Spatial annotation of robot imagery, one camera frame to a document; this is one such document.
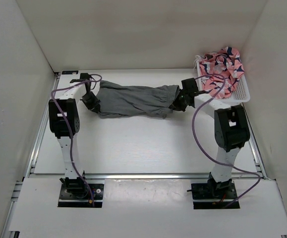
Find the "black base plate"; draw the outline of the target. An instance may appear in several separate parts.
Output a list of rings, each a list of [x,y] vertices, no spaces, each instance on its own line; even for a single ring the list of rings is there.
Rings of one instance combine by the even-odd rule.
[[[85,187],[81,192],[76,192],[67,189],[62,183],[57,206],[62,208],[102,208],[105,184],[89,183],[89,186],[93,194],[93,200],[88,187]]]
[[[217,210],[217,209],[239,209],[238,201],[231,203],[237,198],[235,185],[232,183],[231,188],[218,192],[213,195],[206,183],[192,183],[191,188],[186,191],[192,195],[194,210]]]

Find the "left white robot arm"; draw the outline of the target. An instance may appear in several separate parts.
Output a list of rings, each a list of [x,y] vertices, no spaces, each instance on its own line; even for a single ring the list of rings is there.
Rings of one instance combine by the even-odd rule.
[[[92,92],[102,77],[98,74],[84,74],[70,81],[66,88],[51,91],[49,100],[49,126],[60,144],[64,161],[64,178],[61,182],[67,192],[78,199],[94,200],[93,191],[85,178],[79,160],[77,134],[80,119],[77,104],[83,102],[87,109],[97,110],[100,101]]]

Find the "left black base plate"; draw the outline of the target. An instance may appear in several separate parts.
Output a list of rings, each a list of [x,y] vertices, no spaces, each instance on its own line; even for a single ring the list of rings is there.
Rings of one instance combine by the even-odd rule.
[[[57,206],[62,208],[102,208],[105,184],[89,183],[89,186],[93,194],[93,200],[88,187],[85,187],[81,192],[76,192],[67,189],[62,183]]]

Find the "white plastic basket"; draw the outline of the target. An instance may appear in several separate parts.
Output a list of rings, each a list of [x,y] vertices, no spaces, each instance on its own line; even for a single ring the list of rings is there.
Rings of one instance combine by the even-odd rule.
[[[197,76],[200,76],[200,66],[199,62],[201,60],[201,56],[196,55],[194,60],[194,73],[197,74]],[[235,91],[231,93],[231,96],[228,98],[221,99],[222,102],[230,105],[237,105],[241,103],[246,103],[250,100],[250,93],[247,86],[245,75],[241,77],[241,79],[238,82],[237,88]]]

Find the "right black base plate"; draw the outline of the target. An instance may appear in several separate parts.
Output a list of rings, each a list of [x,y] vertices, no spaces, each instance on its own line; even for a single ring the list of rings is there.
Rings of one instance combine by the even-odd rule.
[[[194,210],[217,210],[217,209],[239,209],[238,201],[231,203],[237,198],[235,185],[232,183],[231,188],[218,192],[213,195],[206,183],[192,183],[191,188],[186,191],[192,195]]]

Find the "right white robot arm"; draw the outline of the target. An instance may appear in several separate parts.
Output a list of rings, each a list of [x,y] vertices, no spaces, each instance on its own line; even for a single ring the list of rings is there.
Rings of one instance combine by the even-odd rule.
[[[241,105],[223,103],[204,91],[180,89],[170,107],[175,111],[185,111],[188,106],[196,109],[192,118],[192,133],[196,144],[203,154],[215,163],[209,173],[207,192],[212,198],[219,198],[231,188],[235,159],[250,138],[244,108]],[[205,112],[214,120],[214,137],[218,145],[215,159],[209,156],[197,138],[195,119],[199,111]]]

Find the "blue label sticker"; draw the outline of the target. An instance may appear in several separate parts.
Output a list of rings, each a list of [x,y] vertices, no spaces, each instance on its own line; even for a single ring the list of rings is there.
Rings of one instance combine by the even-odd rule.
[[[62,73],[62,75],[78,74],[78,70],[64,70],[61,73]]]

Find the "pink patterned shorts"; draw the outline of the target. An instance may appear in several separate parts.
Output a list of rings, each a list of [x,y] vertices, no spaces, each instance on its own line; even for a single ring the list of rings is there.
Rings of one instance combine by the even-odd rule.
[[[227,99],[237,89],[244,76],[240,52],[225,47],[218,52],[206,53],[198,61],[203,90],[217,99]]]

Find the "grey shorts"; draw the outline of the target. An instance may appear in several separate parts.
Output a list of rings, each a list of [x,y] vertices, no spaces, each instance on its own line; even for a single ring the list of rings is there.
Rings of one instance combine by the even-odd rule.
[[[97,114],[102,118],[148,116],[166,118],[173,112],[171,104],[178,96],[178,85],[121,86],[102,81],[96,95],[99,102]]]

